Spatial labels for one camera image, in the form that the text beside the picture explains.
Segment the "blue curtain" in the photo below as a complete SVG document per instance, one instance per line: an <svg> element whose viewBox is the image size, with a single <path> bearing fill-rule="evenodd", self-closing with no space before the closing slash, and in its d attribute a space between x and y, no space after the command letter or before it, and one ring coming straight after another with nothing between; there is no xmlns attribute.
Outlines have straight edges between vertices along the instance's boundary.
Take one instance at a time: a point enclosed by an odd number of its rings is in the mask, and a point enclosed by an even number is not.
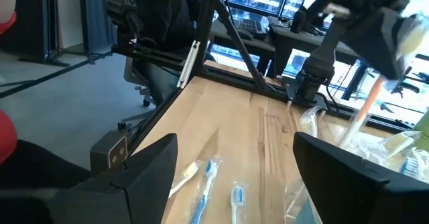
<svg viewBox="0 0 429 224"><path fill-rule="evenodd" d="M110 48L117 39L115 26L107 15L107 1L84 0L84 45L90 53Z"/></svg>

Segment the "person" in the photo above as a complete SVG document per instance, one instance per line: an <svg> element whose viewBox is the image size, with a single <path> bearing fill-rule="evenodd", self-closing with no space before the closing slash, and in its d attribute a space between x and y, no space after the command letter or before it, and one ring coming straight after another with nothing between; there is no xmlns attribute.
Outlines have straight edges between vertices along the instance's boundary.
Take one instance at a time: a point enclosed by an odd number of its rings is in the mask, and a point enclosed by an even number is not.
<svg viewBox="0 0 429 224"><path fill-rule="evenodd" d="M202 0L136 0L137 15L143 22L141 34L152 39L155 49L186 57L196 33ZM133 61L147 81L155 105L163 103L180 77L179 73L149 60Z"/></svg>

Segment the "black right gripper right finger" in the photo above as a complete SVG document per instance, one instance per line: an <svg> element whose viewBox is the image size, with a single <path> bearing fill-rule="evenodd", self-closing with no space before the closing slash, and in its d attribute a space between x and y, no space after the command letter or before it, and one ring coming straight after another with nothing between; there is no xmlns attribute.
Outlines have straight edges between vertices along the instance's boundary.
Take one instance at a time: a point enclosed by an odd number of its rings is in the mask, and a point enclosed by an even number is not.
<svg viewBox="0 0 429 224"><path fill-rule="evenodd" d="M429 224L429 184L304 132L293 153L323 224Z"/></svg>

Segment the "dark grey desk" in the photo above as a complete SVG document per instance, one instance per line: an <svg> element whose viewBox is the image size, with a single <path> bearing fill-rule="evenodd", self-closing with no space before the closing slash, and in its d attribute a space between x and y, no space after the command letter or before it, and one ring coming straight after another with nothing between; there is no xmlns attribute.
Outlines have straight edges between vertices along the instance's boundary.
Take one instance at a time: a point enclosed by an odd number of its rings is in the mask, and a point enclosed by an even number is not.
<svg viewBox="0 0 429 224"><path fill-rule="evenodd" d="M269 30L264 40L243 40L248 53L262 57L262 60L258 62L257 68L264 73L264 70L267 70L266 75L268 77L273 78L282 74L293 49L311 53L323 41L323 36L313 36L305 32L296 34L286 27L280 27L278 25L279 20L276 17L268 16L268 21ZM212 23L210 36L215 44L235 48L231 37L227 34L226 27L219 19ZM358 56L354 51L343 43L338 43L336 61L354 65L357 59Z"/></svg>

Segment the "black keyboard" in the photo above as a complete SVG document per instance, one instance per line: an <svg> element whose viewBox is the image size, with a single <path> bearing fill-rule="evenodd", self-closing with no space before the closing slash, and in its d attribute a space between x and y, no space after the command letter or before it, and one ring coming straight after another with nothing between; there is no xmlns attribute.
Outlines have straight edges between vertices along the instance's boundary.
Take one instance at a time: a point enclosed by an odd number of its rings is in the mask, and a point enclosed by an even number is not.
<svg viewBox="0 0 429 224"><path fill-rule="evenodd" d="M257 20L240 19L235 25L238 29L249 32L255 39L264 40L266 37L265 28Z"/></svg>

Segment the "white frame bracket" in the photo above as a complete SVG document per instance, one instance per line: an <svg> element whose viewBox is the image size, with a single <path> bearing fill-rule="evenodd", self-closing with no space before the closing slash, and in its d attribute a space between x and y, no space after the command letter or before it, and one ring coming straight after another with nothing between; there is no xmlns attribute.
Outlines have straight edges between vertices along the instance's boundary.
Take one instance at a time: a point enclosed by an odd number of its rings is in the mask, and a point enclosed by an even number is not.
<svg viewBox="0 0 429 224"><path fill-rule="evenodd" d="M199 41L193 41L190 51L187 55L184 67L182 69L182 73L180 75L179 81L177 83L177 87L184 89L187 85L188 79L190 77L190 73L192 72L192 67L194 65L194 62L196 60L198 51L199 51L200 42Z"/></svg>

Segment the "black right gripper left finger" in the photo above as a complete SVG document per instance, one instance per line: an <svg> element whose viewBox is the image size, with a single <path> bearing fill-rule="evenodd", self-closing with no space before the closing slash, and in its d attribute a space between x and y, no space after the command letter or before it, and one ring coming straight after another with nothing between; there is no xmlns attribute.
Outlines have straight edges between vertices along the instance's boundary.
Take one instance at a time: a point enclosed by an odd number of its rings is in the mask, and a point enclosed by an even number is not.
<svg viewBox="0 0 429 224"><path fill-rule="evenodd" d="M174 133L93 174L19 141L0 163L0 224L160 224L178 157Z"/></svg>

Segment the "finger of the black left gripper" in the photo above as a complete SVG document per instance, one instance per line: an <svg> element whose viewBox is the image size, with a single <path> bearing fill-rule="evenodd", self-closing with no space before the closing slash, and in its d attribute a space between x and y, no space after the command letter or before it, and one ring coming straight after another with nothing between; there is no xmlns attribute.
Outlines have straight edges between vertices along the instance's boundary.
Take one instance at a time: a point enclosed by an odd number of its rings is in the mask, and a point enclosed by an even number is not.
<svg viewBox="0 0 429 224"><path fill-rule="evenodd" d="M397 80L404 72L397 52L407 31L408 18L381 8L351 23L342 41L386 79Z"/></svg>

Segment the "black handheld radio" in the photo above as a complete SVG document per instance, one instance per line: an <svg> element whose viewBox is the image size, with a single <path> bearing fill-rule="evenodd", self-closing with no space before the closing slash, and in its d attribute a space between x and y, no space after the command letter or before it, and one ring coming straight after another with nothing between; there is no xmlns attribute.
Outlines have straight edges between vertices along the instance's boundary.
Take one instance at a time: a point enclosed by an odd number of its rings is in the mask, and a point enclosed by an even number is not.
<svg viewBox="0 0 429 224"><path fill-rule="evenodd" d="M294 14L292 24L290 26L290 31L294 33L300 33L303 25L306 21L306 8L304 6L305 0L301 0L301 4L298 10Z"/></svg>

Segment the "orange toothbrush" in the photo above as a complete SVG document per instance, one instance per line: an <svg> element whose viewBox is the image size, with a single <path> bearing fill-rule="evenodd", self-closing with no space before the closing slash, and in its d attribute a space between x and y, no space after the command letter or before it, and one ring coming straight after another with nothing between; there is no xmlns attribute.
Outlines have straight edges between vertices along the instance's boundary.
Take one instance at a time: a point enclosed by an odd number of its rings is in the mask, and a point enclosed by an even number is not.
<svg viewBox="0 0 429 224"><path fill-rule="evenodd" d="M178 192L198 172L199 166L199 161L193 161L179 175L174 177L168 198Z"/></svg>
<svg viewBox="0 0 429 224"><path fill-rule="evenodd" d="M300 117L300 131L318 137L318 120L317 113L321 109L320 106L307 109Z"/></svg>
<svg viewBox="0 0 429 224"><path fill-rule="evenodd" d="M421 131L403 131L380 141L381 153L390 158L413 145L421 136Z"/></svg>
<svg viewBox="0 0 429 224"><path fill-rule="evenodd" d="M429 44L429 14L424 13L423 6L424 2L422 0L409 0L406 6L400 10L399 18L402 20L401 23L384 21L381 24L383 27L392 27L391 30L382 30L382 33L396 37L396 43L393 45L392 62L381 62L387 59L387 55L381 51L381 47L367 47L370 53L374 53L376 56L376 59L370 60L369 63L379 73L379 77L371 87L363 106L343 134L339 142L340 147L353 145L353 138L366 123L369 110L377 102L383 88L390 83L399 82L406 74L408 60L421 52L425 44Z"/></svg>

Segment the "blue toothbrush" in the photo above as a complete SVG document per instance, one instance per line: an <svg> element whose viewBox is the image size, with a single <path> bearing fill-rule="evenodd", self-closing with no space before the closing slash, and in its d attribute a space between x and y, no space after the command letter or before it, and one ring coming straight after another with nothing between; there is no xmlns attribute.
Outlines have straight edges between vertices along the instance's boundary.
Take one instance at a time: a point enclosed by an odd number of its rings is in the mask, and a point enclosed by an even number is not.
<svg viewBox="0 0 429 224"><path fill-rule="evenodd" d="M322 224L302 179L285 188L285 224Z"/></svg>
<svg viewBox="0 0 429 224"><path fill-rule="evenodd" d="M429 184L429 152L412 148L406 154L400 173Z"/></svg>
<svg viewBox="0 0 429 224"><path fill-rule="evenodd" d="M245 205L245 187L234 183L230 196L231 223L240 224L240 211Z"/></svg>
<svg viewBox="0 0 429 224"><path fill-rule="evenodd" d="M218 170L219 170L219 160L212 159L212 158L209 159L205 170L206 183L205 183L203 192L196 204L194 214L190 220L190 224L201 223L204 210L206 209L206 206L208 204L210 191L217 177Z"/></svg>

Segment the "grey office chair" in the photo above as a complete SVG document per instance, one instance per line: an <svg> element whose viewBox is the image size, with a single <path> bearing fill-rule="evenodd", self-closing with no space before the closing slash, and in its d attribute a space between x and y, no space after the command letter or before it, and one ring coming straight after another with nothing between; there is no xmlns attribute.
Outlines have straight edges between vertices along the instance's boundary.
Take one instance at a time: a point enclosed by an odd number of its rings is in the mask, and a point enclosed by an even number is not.
<svg viewBox="0 0 429 224"><path fill-rule="evenodd" d="M143 97L142 103L143 108L145 109L143 113L122 119L120 122L118 122L118 130L126 129L131 131L132 129L140 127L147 118L153 115L156 104L148 87L148 81L137 71L137 69L133 66L133 59L128 56L125 60L124 79L127 82L136 84L135 90L137 90Z"/></svg>

